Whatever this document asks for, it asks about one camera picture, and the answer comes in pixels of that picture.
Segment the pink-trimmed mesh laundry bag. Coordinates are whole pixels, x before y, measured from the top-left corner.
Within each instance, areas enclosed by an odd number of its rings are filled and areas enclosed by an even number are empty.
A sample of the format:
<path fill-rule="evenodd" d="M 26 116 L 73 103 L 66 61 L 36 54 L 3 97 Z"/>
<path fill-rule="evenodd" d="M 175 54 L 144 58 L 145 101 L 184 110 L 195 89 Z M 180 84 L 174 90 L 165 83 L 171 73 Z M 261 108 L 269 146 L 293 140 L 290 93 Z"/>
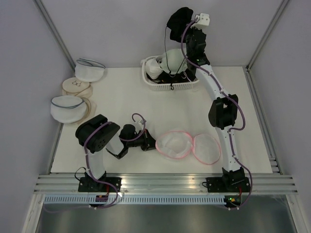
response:
<path fill-rule="evenodd" d="M 164 133 L 155 141 L 155 148 L 173 160 L 181 160 L 192 154 L 198 162 L 209 166 L 217 163 L 222 155 L 220 143 L 214 137 L 206 133 L 191 136 L 182 130 Z"/>

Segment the black bra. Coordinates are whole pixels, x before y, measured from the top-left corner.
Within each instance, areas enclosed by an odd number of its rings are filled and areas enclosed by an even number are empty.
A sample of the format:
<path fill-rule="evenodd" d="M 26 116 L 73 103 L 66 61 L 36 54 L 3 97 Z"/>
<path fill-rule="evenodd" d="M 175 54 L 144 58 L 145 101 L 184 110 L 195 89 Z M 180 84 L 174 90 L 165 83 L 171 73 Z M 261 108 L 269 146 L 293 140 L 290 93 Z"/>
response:
<path fill-rule="evenodd" d="M 187 24 L 191 22 L 193 10 L 188 7 L 178 9 L 168 20 L 166 28 L 171 30 L 170 40 L 181 42 L 181 36 Z"/>

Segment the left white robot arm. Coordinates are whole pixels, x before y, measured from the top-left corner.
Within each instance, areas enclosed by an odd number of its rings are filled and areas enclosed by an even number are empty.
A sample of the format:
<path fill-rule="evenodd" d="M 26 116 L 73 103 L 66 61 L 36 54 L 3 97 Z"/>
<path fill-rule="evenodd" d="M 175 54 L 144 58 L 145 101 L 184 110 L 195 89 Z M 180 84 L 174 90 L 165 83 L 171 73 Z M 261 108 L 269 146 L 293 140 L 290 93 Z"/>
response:
<path fill-rule="evenodd" d="M 140 127 L 139 131 L 133 124 L 121 128 L 101 114 L 77 128 L 75 137 L 85 151 L 89 187 L 95 192 L 102 192 L 106 187 L 102 150 L 121 159 L 130 148 L 140 147 L 142 151 L 156 149 L 156 140 L 146 128 L 146 119 L 139 113 L 133 113 L 132 120 Z"/>

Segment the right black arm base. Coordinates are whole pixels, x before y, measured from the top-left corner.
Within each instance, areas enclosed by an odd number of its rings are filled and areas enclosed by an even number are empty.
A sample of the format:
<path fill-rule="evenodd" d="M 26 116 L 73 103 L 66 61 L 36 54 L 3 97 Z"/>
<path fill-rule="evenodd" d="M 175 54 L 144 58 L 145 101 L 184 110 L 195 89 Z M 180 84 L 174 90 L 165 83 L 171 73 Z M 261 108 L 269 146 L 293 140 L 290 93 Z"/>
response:
<path fill-rule="evenodd" d="M 250 191 L 250 182 L 248 178 L 243 181 L 226 184 L 221 177 L 207 177 L 202 186 L 209 193 L 245 193 Z"/>

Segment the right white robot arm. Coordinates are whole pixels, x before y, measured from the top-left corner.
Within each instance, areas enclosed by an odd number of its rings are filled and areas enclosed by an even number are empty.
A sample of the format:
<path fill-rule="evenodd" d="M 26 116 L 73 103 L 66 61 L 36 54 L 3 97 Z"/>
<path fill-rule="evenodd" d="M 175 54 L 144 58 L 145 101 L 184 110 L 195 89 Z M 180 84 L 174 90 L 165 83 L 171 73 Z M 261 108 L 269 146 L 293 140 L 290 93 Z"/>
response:
<path fill-rule="evenodd" d="M 205 87 L 212 104 L 208 119 L 216 129 L 223 154 L 222 176 L 212 180 L 206 179 L 208 191 L 251 193 L 252 177 L 246 177 L 250 170 L 238 159 L 235 143 L 236 131 L 242 131 L 246 122 L 243 118 L 242 126 L 235 127 L 238 114 L 242 114 L 238 96 L 225 90 L 216 78 L 212 66 L 205 54 L 206 35 L 202 30 L 188 24 L 181 36 L 181 49 L 187 61 L 188 69 Z"/>

